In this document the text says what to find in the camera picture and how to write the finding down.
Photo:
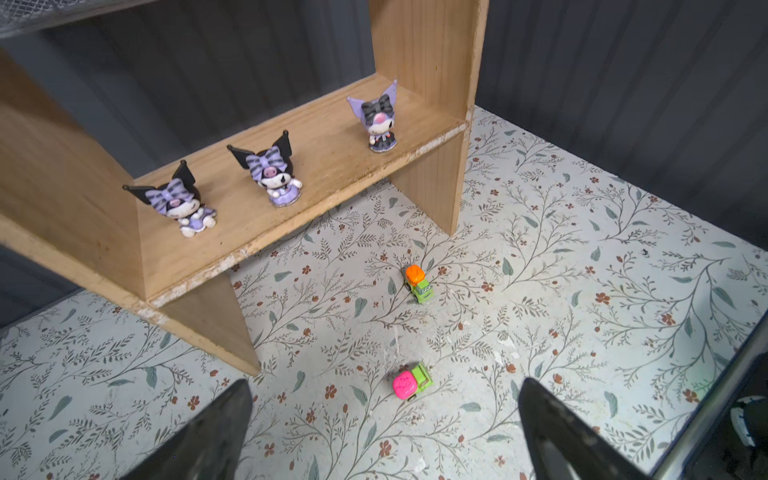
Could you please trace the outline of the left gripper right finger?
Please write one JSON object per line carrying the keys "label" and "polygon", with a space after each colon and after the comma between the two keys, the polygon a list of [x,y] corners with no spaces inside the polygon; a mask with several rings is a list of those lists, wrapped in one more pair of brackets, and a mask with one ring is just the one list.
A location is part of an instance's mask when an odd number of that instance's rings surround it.
{"label": "left gripper right finger", "polygon": [[522,428],[538,479],[646,479],[536,379],[518,397]]}

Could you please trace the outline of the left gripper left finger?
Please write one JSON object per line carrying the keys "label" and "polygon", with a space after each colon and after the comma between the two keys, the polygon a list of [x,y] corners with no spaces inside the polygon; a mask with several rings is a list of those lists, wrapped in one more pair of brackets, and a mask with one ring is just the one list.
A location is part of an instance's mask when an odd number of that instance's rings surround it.
{"label": "left gripper left finger", "polygon": [[232,479],[253,408],[240,379],[127,473],[126,479]]}

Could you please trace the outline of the black purple toy figure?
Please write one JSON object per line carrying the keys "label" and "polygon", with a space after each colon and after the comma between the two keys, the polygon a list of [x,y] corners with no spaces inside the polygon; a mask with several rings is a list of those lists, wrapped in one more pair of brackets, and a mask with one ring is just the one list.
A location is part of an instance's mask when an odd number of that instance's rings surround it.
{"label": "black purple toy figure", "polygon": [[254,182],[267,192],[274,206],[289,206],[300,198],[303,183],[294,176],[293,152],[287,130],[271,147],[259,153],[232,145],[228,145],[227,149],[239,165],[249,171]]}
{"label": "black purple toy figure", "polygon": [[176,221],[182,235],[192,238],[217,225],[217,211],[202,201],[195,182],[187,161],[181,160],[166,184],[159,187],[123,185],[122,189],[160,215]]}

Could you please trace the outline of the light purple toy figure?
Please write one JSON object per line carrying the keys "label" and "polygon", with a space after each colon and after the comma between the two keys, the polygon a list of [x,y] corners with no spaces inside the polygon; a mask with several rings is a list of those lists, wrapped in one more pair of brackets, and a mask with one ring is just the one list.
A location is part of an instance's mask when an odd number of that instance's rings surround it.
{"label": "light purple toy figure", "polygon": [[393,83],[376,99],[363,101],[348,97],[347,101],[355,117],[368,134],[369,148],[375,153],[384,153],[395,147],[397,140],[394,128],[398,81]]}

